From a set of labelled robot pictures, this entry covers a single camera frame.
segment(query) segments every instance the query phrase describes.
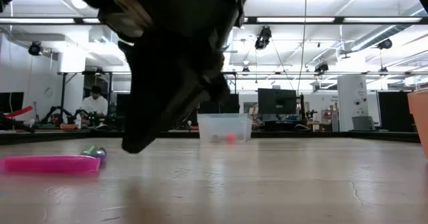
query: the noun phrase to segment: black stand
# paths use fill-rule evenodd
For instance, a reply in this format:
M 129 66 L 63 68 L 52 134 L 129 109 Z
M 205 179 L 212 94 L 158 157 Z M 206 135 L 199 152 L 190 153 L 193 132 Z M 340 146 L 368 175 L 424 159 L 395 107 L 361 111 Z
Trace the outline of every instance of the black stand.
M 24 124 L 22 124 L 16 120 L 6 118 L 4 113 L 1 113 L 1 112 L 0 112 L 0 123 L 9 124 L 9 125 L 12 125 L 18 129 L 25 130 L 25 131 L 30 132 L 30 133 L 34 133 L 33 128 L 30 128 L 30 127 L 28 127 L 28 126 L 26 126 L 26 125 L 24 125 Z

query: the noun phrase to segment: air duct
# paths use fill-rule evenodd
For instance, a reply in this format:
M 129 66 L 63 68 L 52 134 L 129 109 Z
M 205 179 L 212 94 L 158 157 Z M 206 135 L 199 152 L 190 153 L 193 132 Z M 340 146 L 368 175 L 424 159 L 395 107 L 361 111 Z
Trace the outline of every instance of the air duct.
M 402 14 L 402 16 L 426 16 L 427 12 L 423 8 L 421 4 L 415 5 L 414 7 L 410 8 L 406 12 Z M 353 53 L 356 51 L 364 50 L 368 47 L 371 47 L 373 45 L 376 45 L 389 37 L 394 36 L 397 33 L 400 33 L 412 25 L 392 25 L 392 26 L 382 26 L 374 31 L 370 32 L 369 34 L 365 35 L 364 37 L 357 39 L 351 43 L 345 43 L 342 44 L 341 42 L 335 43 L 330 48 L 328 48 L 326 51 L 323 51 L 320 55 L 317 55 L 314 57 L 310 62 L 306 64 L 306 67 L 308 67 L 310 64 L 314 63 L 316 60 L 327 59 L 332 57 L 334 54 L 348 54 Z
M 423 6 L 420 4 L 410 8 L 403 14 L 403 16 L 426 16 L 426 15 L 427 15 L 427 12 L 423 8 Z M 412 25 L 392 25 L 392 26 L 378 27 L 377 29 L 371 31 L 369 34 L 365 35 L 364 37 L 352 42 L 349 45 L 349 49 L 341 51 L 340 53 L 346 54 L 346 53 L 353 53 L 356 51 L 362 51 L 368 47 L 376 45 L 396 35 L 397 33 L 400 33 L 410 28 L 411 26 Z

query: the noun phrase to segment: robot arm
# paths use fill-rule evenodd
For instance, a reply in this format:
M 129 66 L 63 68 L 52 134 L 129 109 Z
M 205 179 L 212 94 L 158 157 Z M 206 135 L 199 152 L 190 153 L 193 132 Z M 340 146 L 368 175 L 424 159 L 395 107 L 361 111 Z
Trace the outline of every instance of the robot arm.
M 245 0 L 84 1 L 133 43 L 118 44 L 132 72 L 124 150 L 139 153 L 200 100 L 229 94 L 221 47 L 231 28 L 243 23 Z

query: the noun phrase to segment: wire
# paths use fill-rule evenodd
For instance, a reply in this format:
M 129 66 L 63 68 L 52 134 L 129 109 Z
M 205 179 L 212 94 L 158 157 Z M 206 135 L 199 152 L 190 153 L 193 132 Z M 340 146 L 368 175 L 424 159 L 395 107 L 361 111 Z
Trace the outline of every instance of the wire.
M 382 50 L 381 49 L 379 49 L 379 57 L 381 59 L 381 68 L 383 68 Z
M 255 56 L 255 83 L 258 84 L 257 81 L 257 49 L 254 48 L 254 56 Z
M 308 0 L 305 0 L 305 14 L 304 14 L 304 25 L 303 25 L 303 44 L 302 44 L 302 63 L 300 65 L 300 73 L 299 73 L 299 82 L 297 85 L 297 95 L 299 95 L 299 89 L 300 89 L 300 78 L 302 77 L 302 70 L 303 70 L 303 61 L 304 61 L 304 54 L 305 54 L 305 38 L 306 38 L 306 16 L 308 15 Z
M 28 102 L 29 102 L 29 97 L 30 97 L 30 90 L 31 90 L 31 73 L 33 72 L 33 58 L 34 58 L 34 56 L 31 56 L 31 63 L 30 63 L 30 66 L 29 66 L 29 77 L 28 77 L 28 88 L 27 88 L 27 106 L 28 106 Z
M 281 60 L 280 54 L 278 53 L 278 49 L 277 49 L 277 48 L 276 48 L 276 46 L 275 46 L 274 39 L 272 39 L 272 45 L 274 46 L 274 49 L 275 49 L 276 55 L 278 56 L 278 59 L 280 59 L 280 63 L 281 63 L 282 69 L 284 70 L 284 73 L 286 73 L 286 76 L 287 76 L 288 82 L 290 83 L 290 86 L 292 87 L 292 90 L 294 90 L 294 88 L 293 88 L 293 84 L 292 84 L 292 81 L 291 81 L 291 79 L 288 77 L 287 71 L 286 71 L 286 69 L 285 69 L 285 67 L 284 67 L 284 63 L 282 63 L 282 60 Z
M 9 95 L 9 107 L 11 108 L 10 113 L 12 113 L 13 112 L 13 109 L 12 109 L 12 92 Z

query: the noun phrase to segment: security camera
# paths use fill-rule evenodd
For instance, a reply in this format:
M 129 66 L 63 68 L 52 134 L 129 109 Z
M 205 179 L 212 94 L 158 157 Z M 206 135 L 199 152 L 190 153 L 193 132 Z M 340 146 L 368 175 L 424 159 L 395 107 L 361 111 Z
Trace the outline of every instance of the security camera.
M 255 41 L 254 47 L 257 50 L 265 49 L 269 44 L 269 39 L 272 37 L 272 32 L 270 31 L 269 26 L 263 26 L 257 40 Z
M 393 42 L 390 39 L 386 39 L 377 45 L 379 49 L 390 49 L 392 46 Z
M 32 56 L 41 56 L 43 54 L 43 48 L 41 42 L 34 41 L 28 48 L 28 53 Z

